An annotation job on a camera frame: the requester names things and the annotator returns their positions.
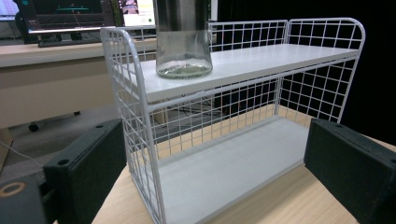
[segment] wire grid panel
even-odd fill
[[[305,127],[311,118],[339,122],[359,59],[358,55],[148,103],[140,60],[155,55],[155,50],[144,50],[144,41],[143,46],[135,45],[130,31],[123,30],[101,30],[107,69],[124,120],[130,172],[158,223],[167,222],[159,162],[269,118],[282,117]],[[352,19],[212,22],[208,34],[212,52],[288,43],[361,50],[365,39],[361,24]]]
[[[142,197],[154,220],[161,220],[162,196],[158,184],[156,159],[150,133],[146,96],[140,62],[155,59],[155,27],[101,29],[107,71],[110,75],[115,103],[123,120],[127,162]],[[136,79],[140,85],[133,85]]]
[[[210,49],[244,49],[285,42],[288,21],[210,22]]]
[[[365,31],[362,24],[351,18],[290,20],[289,44],[319,46],[326,48],[362,50]],[[320,118],[340,122],[357,59],[340,60],[328,66],[282,77],[279,103],[306,114],[307,118]],[[310,119],[304,125],[309,127]]]

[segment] monitor screen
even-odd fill
[[[153,0],[118,0],[123,26],[155,25]]]
[[[17,0],[29,35],[116,26],[111,0]]]
[[[14,21],[18,11],[18,6],[13,0],[0,1],[0,21]]]

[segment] shelf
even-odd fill
[[[211,53],[213,71],[192,79],[160,78],[155,61],[142,62],[150,103],[182,94],[199,92],[239,81],[282,73],[315,64],[357,56],[357,49],[335,49],[302,45],[272,45]]]
[[[303,162],[307,136],[273,116],[159,161],[167,222],[206,220],[285,174]]]

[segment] glass bottle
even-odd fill
[[[154,0],[154,6],[157,74],[169,78],[209,74],[213,65],[207,32],[207,0]]]

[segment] dark background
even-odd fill
[[[390,2],[219,0],[218,21],[350,17],[362,23],[366,41],[341,123],[396,146],[395,28]]]

